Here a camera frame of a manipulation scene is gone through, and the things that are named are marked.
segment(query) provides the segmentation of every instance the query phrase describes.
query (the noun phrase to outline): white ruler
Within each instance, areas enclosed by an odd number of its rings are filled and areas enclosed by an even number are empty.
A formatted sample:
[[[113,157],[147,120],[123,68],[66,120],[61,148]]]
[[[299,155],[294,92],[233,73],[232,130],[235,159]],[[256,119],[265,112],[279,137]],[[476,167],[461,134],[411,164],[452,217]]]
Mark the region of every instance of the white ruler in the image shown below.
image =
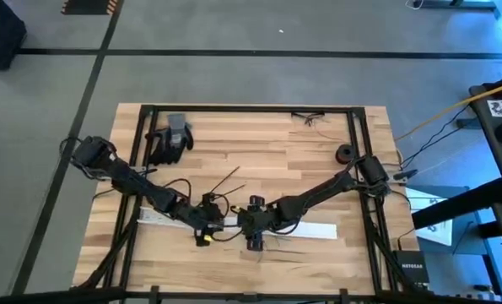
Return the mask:
[[[225,225],[235,225],[237,219],[234,216],[230,216],[224,219]],[[138,223],[146,225],[167,225],[172,227],[178,227],[182,229],[191,230],[192,228],[188,225],[181,223],[178,220],[172,220],[166,216],[160,214],[159,212],[149,208],[140,207],[140,217]],[[293,226],[285,228],[280,232],[290,231]],[[224,228],[227,232],[237,233],[239,227],[228,227]],[[272,232],[264,231],[265,235],[274,236]],[[308,223],[301,221],[298,227],[287,237],[308,237],[326,240],[337,240],[337,225],[334,224],[322,224],[322,223]]]

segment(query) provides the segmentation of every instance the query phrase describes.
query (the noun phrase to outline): table leg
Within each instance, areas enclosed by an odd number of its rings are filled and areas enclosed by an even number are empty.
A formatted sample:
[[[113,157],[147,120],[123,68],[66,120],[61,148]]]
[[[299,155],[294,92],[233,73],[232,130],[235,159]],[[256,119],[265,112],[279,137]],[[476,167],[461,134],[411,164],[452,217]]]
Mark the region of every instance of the table leg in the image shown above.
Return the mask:
[[[486,224],[478,225],[478,230],[479,236],[481,236],[482,238],[502,236],[502,229],[500,228],[500,225],[496,220]]]
[[[420,229],[491,207],[496,203],[502,203],[502,178],[413,213],[413,226],[415,229]]]

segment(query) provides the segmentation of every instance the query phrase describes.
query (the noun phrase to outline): wooden table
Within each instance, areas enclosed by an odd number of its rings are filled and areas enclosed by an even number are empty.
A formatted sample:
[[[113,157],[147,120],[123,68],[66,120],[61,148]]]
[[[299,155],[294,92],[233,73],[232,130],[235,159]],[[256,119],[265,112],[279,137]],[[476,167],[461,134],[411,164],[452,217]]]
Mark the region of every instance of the wooden table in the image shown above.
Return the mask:
[[[120,104],[117,108],[110,141],[124,160],[131,153],[140,106]],[[396,163],[386,108],[367,106],[365,110],[374,155],[383,163]],[[167,124],[166,114],[161,113],[159,128]],[[350,139],[344,114],[326,114],[314,128],[289,113],[277,112],[186,112],[186,119],[192,124],[194,149],[186,150],[177,165],[161,165],[148,178],[156,184],[180,177],[189,179],[195,204],[237,166],[240,169],[218,189],[222,193],[246,185],[229,195],[233,205],[245,207],[251,195],[263,196],[269,202],[302,193],[343,169],[334,160],[334,151]],[[139,160],[145,146],[142,142]],[[184,184],[174,187],[186,192]],[[97,192],[109,188],[108,182],[100,182]],[[404,192],[402,187],[392,188]],[[75,285],[83,282],[108,252],[120,198],[119,193],[111,192],[94,201],[74,274]],[[395,248],[397,238],[413,228],[412,217],[408,203],[394,193],[386,197],[384,208],[391,246]],[[338,239],[265,236],[265,251],[249,252],[243,236],[196,247],[192,231],[187,229],[140,225],[127,289],[149,291],[151,285],[159,285],[162,291],[173,292],[331,295],[346,288],[349,294],[374,294],[358,194],[339,194],[310,210],[303,220],[337,225]],[[418,249],[413,232],[402,238],[402,247]],[[381,268],[384,277],[383,261]],[[119,269],[121,258],[115,282],[119,282]]]

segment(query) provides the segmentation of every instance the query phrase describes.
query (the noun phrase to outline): metal stand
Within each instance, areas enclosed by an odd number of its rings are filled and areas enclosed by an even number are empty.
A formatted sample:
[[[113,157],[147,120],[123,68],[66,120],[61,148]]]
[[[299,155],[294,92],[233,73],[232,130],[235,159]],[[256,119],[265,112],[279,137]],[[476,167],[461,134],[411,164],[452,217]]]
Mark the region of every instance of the metal stand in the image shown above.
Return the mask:
[[[502,229],[495,220],[486,224],[478,225],[479,236],[482,238],[490,238],[495,236],[502,236]]]
[[[496,5],[492,1],[479,2],[479,1],[463,1],[453,0],[451,2],[441,0],[417,0],[413,2],[415,8],[460,8],[471,10],[485,10],[493,12]]]
[[[502,204],[502,178],[493,180],[412,214],[415,229],[451,220],[459,215]]]
[[[347,115],[348,131],[350,141],[356,151],[356,157],[359,157],[358,144],[363,142],[362,150],[367,155],[372,155],[370,145],[370,135],[367,126],[365,110],[363,107],[287,107],[287,106],[142,106],[138,116],[138,125],[135,133],[135,138],[132,143],[131,157],[129,160],[130,166],[135,166],[138,160],[138,150],[140,141],[143,137],[144,124],[146,117],[151,116],[148,130],[153,132],[156,129],[157,118],[161,111],[234,111],[234,112],[302,112],[314,113],[324,111],[325,113],[344,113]],[[359,130],[362,138],[358,138],[356,134],[356,119],[359,120]],[[148,157],[151,155],[152,143],[148,141],[145,145],[143,157],[143,166],[148,164]],[[491,190],[502,189],[501,183],[489,186]],[[131,292],[126,291],[130,268],[132,264],[132,250],[136,241],[138,225],[139,207],[142,203],[142,197],[138,196],[135,204],[132,206],[132,214],[129,224],[124,227],[126,219],[126,211],[128,207],[129,197],[124,195],[121,198],[119,214],[116,220],[116,228],[112,240],[111,250],[103,259],[99,267],[91,274],[91,276],[80,286],[66,291],[46,292],[29,295],[18,296],[3,296],[0,297],[0,303],[94,303],[120,300],[121,303],[127,298],[149,299],[150,304],[161,303],[164,299],[193,299],[193,300],[236,300],[236,301],[335,301],[340,304],[349,304],[354,302],[379,302],[379,303],[494,303],[492,301],[479,301],[471,299],[461,299],[448,296],[435,296],[426,290],[420,290],[403,272],[401,266],[396,261],[390,248],[390,240],[387,235],[387,226],[383,210],[383,202],[378,198],[374,199],[375,212],[377,215],[377,227],[374,226],[370,218],[369,201],[371,198],[359,195],[361,210],[364,222],[364,232],[369,254],[371,279],[373,282],[375,296],[360,296],[349,295],[345,289],[339,289],[337,295],[316,295],[316,294],[257,294],[257,293],[187,293],[187,292],[163,292],[158,286],[152,286],[150,292]],[[416,216],[419,219],[419,225],[427,222],[420,219],[421,216]],[[127,243],[127,248],[123,257],[121,268],[121,279],[117,287],[111,287],[114,274],[114,266],[116,256],[121,251],[123,245]],[[381,270],[378,264],[375,248],[378,247],[381,254],[386,260],[386,273],[389,282],[389,290],[382,288]],[[103,287],[96,289],[102,277],[105,277]]]
[[[457,128],[466,130],[481,130],[481,122],[477,118],[461,118],[455,121]]]

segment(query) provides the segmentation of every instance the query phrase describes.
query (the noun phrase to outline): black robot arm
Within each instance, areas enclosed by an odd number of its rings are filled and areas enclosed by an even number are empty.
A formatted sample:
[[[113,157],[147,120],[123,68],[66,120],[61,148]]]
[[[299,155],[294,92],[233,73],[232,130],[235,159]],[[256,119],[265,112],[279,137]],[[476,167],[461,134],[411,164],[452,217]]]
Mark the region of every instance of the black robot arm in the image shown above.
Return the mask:
[[[144,196],[154,209],[173,220],[179,220],[195,231],[212,235],[223,230],[224,215],[217,204],[204,199],[198,206],[192,206],[190,199],[170,187],[154,185],[144,176],[133,170],[128,163],[116,154],[116,147],[101,137],[87,137],[73,153],[71,163],[79,168],[85,176],[100,180],[109,177],[115,190],[127,195]],[[363,177],[363,181],[352,178],[349,171],[355,168]],[[289,234],[297,227],[300,219],[309,208],[339,194],[356,190],[370,196],[384,196],[389,193],[388,177],[375,156],[366,155],[347,164],[346,168],[331,179],[313,187],[298,196],[286,196],[269,204],[264,199],[251,196],[251,204],[247,210],[232,207],[238,214],[238,226],[249,242],[250,250],[262,250],[253,243],[262,243],[262,232],[271,231]],[[289,232],[282,229],[293,226]],[[199,246],[207,246],[206,242],[197,240]]]
[[[361,173],[363,181],[354,180],[349,171],[355,167]],[[364,156],[348,163],[343,171],[334,177],[297,195],[279,198],[264,204],[264,199],[253,196],[247,210],[233,207],[238,214],[238,225],[247,239],[249,250],[262,250],[263,231],[278,234],[289,234],[300,222],[309,208],[339,194],[352,190],[366,193],[369,196],[380,197],[390,192],[387,185],[388,176],[375,156]],[[292,226],[288,232],[279,232]]]
[[[84,139],[74,151],[71,163],[88,178],[109,177],[115,190],[127,195],[142,195],[157,212],[195,230],[223,225],[223,216],[216,204],[194,207],[187,196],[175,189],[154,185],[120,159],[116,147],[101,137]]]

